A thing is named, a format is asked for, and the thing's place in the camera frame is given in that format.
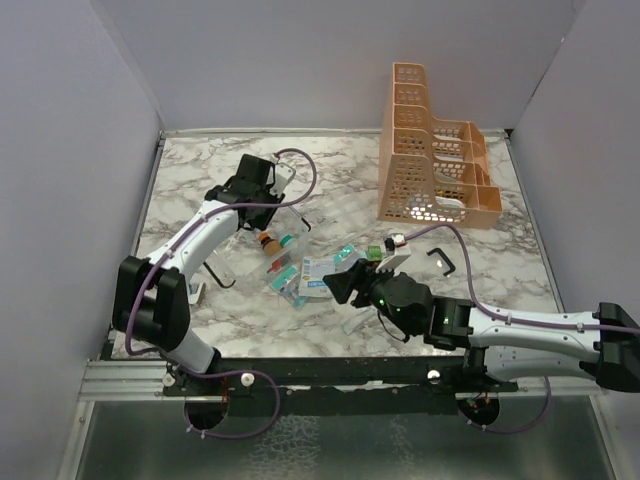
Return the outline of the silver teal-header packet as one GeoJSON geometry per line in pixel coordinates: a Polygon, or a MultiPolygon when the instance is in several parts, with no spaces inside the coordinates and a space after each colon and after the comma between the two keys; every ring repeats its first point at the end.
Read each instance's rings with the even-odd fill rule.
{"type": "Polygon", "coordinates": [[[335,271],[349,270],[360,259],[366,259],[366,254],[362,250],[356,249],[352,244],[348,244],[334,254],[335,271]]]}

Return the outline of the white blue wipes pack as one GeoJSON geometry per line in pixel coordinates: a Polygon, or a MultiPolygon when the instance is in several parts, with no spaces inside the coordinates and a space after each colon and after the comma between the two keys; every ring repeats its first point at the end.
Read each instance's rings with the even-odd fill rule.
{"type": "Polygon", "coordinates": [[[326,275],[335,273],[333,258],[304,257],[301,265],[299,294],[309,298],[331,298],[330,289],[324,282],[326,275]]]}

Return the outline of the teal bandage packet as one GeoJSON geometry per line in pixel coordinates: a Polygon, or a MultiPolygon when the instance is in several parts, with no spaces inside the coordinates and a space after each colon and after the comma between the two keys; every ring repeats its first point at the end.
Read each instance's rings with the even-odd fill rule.
{"type": "Polygon", "coordinates": [[[299,293],[301,275],[299,270],[291,265],[284,268],[271,282],[271,289],[284,298],[294,309],[302,309],[307,298],[299,293]]]}

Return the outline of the brown orange-cap medicine bottle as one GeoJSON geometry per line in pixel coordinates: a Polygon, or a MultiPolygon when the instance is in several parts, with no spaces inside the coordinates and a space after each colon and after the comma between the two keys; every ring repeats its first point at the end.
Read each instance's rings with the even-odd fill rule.
{"type": "Polygon", "coordinates": [[[258,236],[258,240],[260,242],[263,253],[268,257],[275,256],[282,250],[280,242],[267,232],[260,233],[258,236]]]}

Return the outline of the clear first aid box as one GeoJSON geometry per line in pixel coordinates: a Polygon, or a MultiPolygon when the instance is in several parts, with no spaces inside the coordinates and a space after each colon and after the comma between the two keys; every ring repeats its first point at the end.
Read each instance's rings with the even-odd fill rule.
{"type": "Polygon", "coordinates": [[[208,264],[224,285],[260,291],[301,263],[311,229],[293,207],[278,209],[265,230],[240,230],[214,250],[208,264]]]}

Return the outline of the white green-label bottle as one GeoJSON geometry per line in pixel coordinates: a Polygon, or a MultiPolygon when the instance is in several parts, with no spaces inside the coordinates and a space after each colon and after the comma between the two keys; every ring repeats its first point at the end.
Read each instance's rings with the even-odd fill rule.
{"type": "Polygon", "coordinates": [[[305,238],[302,235],[286,234],[280,239],[280,245],[284,250],[293,252],[305,246],[305,238]]]}

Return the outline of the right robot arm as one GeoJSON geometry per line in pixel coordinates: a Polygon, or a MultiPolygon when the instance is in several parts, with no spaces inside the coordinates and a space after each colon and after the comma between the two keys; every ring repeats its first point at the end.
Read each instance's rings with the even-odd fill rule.
{"type": "Polygon", "coordinates": [[[577,377],[599,387],[639,390],[639,326],[618,304],[593,311],[539,314],[438,296],[405,273],[361,259],[323,278],[339,304],[373,307],[406,339],[464,349],[461,383],[481,391],[522,377],[577,377]]]}

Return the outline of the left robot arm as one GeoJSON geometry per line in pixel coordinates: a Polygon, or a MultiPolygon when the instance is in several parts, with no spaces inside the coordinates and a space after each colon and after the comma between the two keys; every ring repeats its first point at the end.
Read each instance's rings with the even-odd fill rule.
{"type": "Polygon", "coordinates": [[[186,382],[206,395],[220,385],[220,358],[191,329],[188,283],[213,251],[241,229],[264,230],[285,198],[295,170],[245,154],[224,184],[205,195],[196,214],[145,258],[119,266],[112,326],[185,367],[186,382]]]}

